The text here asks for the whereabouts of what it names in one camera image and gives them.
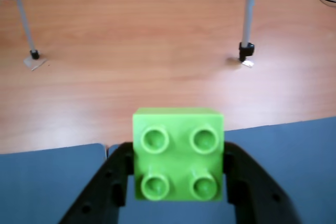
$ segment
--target pole base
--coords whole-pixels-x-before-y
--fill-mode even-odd
[[[252,68],[254,65],[254,63],[250,60],[244,60],[241,64],[249,68]]]
[[[39,66],[41,66],[43,63],[45,63],[47,61],[46,58],[41,58],[40,54],[38,53],[38,51],[36,51],[38,58],[34,59],[32,53],[30,52],[30,55],[24,59],[24,64],[31,70],[34,71],[35,69],[37,69]]]

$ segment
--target lego stud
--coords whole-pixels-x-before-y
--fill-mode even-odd
[[[191,182],[191,194],[199,200],[211,200],[217,194],[218,188],[214,177],[207,172],[194,175]]]
[[[210,127],[196,129],[190,137],[192,148],[200,154],[209,154],[217,149],[219,139],[216,132]]]
[[[141,181],[141,191],[149,200],[164,199],[169,192],[169,181],[162,174],[146,175]]]
[[[169,145],[168,133],[161,127],[147,128],[142,134],[141,145],[149,153],[162,153]]]

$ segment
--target black clamp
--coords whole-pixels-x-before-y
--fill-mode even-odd
[[[254,53],[254,44],[248,43],[247,47],[241,47],[241,43],[239,43],[239,61],[243,62],[246,60],[247,56],[252,56]]]

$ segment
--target tripod leg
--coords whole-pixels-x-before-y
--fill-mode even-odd
[[[29,44],[29,47],[30,47],[30,55],[32,56],[32,58],[34,60],[37,60],[39,58],[39,54],[38,54],[38,51],[35,49],[35,45],[34,45],[34,42],[33,42],[33,39],[32,39],[32,35],[30,33],[30,29],[29,29],[29,26],[28,26],[28,20],[27,20],[27,17],[26,17],[26,13],[25,13],[25,9],[23,7],[22,0],[17,0],[16,3],[17,3],[17,7],[20,11],[22,25],[23,25],[23,28],[25,30],[27,40],[28,40],[28,44]]]
[[[254,45],[249,42],[251,34],[252,18],[253,18],[253,6],[254,6],[254,0],[246,0],[243,38],[239,45],[239,61],[248,67],[253,66],[253,62],[246,59],[247,56],[252,56],[254,53]]]

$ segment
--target screw hole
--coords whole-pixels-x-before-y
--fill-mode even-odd
[[[89,206],[89,205],[83,206],[83,208],[82,208],[83,214],[87,214],[89,211],[91,211],[91,206]]]
[[[277,194],[273,194],[272,195],[272,199],[275,200],[276,202],[280,202],[281,201],[280,196],[277,195]]]
[[[113,173],[113,172],[112,172],[111,170],[107,171],[106,174],[105,174],[105,177],[106,177],[106,178],[111,177],[112,173]]]

